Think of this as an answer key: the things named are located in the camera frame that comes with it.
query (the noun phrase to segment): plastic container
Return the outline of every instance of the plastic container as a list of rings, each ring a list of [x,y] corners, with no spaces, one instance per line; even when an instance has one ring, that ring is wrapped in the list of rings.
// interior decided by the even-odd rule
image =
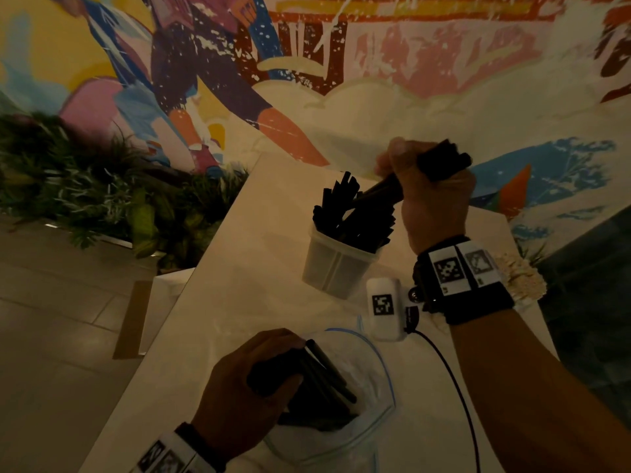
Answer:
[[[346,299],[359,285],[376,254],[346,245],[325,236],[311,224],[311,243],[302,273],[303,282],[334,297]]]
[[[379,429],[396,408],[392,381],[374,344],[354,330],[328,328],[314,339],[357,395],[359,416],[335,432],[276,425],[265,444],[278,458],[308,473],[374,473]]]

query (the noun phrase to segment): floor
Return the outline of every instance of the floor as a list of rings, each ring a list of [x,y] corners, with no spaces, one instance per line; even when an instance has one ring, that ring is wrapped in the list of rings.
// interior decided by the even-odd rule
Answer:
[[[631,207],[538,267],[559,358],[631,428]]]
[[[140,360],[112,360],[155,259],[0,216],[0,471],[76,473]]]

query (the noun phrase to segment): dark tile floor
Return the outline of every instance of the dark tile floor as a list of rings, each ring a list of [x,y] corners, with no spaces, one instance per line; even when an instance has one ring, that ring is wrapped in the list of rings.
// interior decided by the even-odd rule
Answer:
[[[631,428],[631,207],[538,268],[559,358]]]

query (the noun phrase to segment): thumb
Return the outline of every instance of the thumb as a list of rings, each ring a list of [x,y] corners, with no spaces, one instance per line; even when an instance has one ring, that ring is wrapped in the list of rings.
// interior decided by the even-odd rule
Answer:
[[[292,375],[289,377],[270,397],[271,403],[278,411],[278,414],[282,413],[287,404],[293,398],[298,391],[298,387],[302,383],[302,375]]]
[[[402,137],[396,137],[390,141],[388,156],[392,170],[403,187],[403,195],[414,198],[425,195],[432,184],[418,166],[416,157],[419,152],[414,148],[413,142],[406,142]]]

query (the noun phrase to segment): person's left hand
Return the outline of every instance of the person's left hand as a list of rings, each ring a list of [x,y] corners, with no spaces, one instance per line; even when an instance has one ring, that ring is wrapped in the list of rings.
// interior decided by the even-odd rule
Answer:
[[[217,362],[191,424],[222,460],[228,462],[254,448],[302,382],[302,375],[291,376],[272,396],[263,398],[246,383],[252,366],[304,346],[305,341],[286,328],[267,330]]]
[[[229,8],[232,15],[246,28],[256,20],[254,0],[234,0]]]

